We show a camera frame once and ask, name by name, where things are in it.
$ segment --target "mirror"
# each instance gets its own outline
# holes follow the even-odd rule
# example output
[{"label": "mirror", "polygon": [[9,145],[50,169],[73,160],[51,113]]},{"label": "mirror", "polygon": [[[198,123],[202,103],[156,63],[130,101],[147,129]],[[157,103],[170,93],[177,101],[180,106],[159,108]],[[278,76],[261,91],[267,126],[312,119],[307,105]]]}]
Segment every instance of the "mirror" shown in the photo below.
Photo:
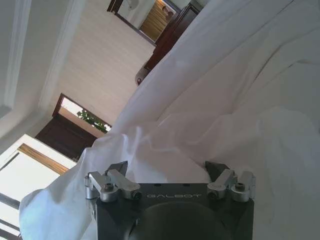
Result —
[{"label": "mirror", "polygon": [[113,12],[152,43],[179,11],[168,0],[114,0],[108,11]]}]

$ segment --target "white sheet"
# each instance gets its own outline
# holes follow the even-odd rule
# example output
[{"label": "white sheet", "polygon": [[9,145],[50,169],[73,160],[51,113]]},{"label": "white sheet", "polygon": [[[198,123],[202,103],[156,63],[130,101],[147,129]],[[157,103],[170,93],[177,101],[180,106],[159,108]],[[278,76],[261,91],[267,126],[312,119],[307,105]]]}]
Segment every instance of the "white sheet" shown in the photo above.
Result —
[{"label": "white sheet", "polygon": [[133,181],[203,183],[206,160],[257,176],[254,239],[319,238],[319,16],[303,1],[207,4],[112,131],[24,198],[23,239],[95,239],[87,172],[128,161]]}]

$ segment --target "metal bolt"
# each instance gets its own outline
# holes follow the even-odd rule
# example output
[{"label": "metal bolt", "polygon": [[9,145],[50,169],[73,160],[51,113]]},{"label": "metal bolt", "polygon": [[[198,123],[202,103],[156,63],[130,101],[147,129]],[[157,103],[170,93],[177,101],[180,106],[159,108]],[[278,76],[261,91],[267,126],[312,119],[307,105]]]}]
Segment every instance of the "metal bolt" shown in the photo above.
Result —
[{"label": "metal bolt", "polygon": [[208,192],[208,198],[211,199],[211,200],[217,200],[218,199],[218,195],[216,192],[214,191],[211,191],[211,192]]},{"label": "metal bolt", "polygon": [[106,183],[103,185],[104,190],[111,191],[114,189],[114,185],[112,183]]},{"label": "metal bolt", "polygon": [[237,191],[241,191],[241,192],[246,189],[246,186],[241,182],[236,183],[234,187]]},{"label": "metal bolt", "polygon": [[141,197],[142,197],[142,193],[139,192],[139,191],[134,191],[134,192],[132,193],[132,198],[133,198],[134,200],[139,200],[139,199],[141,199]]}]

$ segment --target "dark wooden door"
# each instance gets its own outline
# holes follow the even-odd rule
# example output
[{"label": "dark wooden door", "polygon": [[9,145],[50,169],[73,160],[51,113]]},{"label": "dark wooden door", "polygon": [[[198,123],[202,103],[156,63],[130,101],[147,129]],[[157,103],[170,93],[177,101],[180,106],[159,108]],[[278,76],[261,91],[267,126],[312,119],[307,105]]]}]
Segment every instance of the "dark wooden door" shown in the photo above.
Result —
[{"label": "dark wooden door", "polygon": [[178,15],[172,18],[156,40],[156,47],[152,56],[144,65],[151,71],[160,60],[172,49],[180,36],[201,11],[201,7],[195,1],[191,1]]},{"label": "dark wooden door", "polygon": [[83,150],[97,139],[65,117],[57,114],[35,137],[70,159],[79,159]]}]

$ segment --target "green leaves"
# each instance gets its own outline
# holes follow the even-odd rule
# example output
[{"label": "green leaves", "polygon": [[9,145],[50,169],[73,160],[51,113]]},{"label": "green leaves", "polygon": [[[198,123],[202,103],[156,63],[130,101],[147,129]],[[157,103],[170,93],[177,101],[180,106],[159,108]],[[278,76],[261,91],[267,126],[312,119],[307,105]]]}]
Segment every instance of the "green leaves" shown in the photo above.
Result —
[{"label": "green leaves", "polygon": [[78,111],[76,114],[80,119],[85,120],[91,126],[95,127],[103,133],[107,133],[105,123],[98,119],[96,116],[92,115],[90,112],[82,109],[82,111]]}]

